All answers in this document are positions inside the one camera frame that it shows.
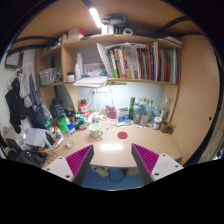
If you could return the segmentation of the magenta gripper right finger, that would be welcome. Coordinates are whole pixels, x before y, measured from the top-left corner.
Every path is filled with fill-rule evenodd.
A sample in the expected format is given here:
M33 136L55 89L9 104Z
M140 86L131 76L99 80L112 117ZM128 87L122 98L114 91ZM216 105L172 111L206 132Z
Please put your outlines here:
M158 155L137 144L132 144L131 153L145 185L182 169L182 166L166 153Z

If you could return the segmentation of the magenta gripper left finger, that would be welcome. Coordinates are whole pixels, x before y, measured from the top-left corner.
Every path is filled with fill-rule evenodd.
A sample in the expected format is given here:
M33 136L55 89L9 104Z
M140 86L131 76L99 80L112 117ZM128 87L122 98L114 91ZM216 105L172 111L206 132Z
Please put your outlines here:
M93 155L94 147L89 145L67 157L59 156L45 171L81 186Z

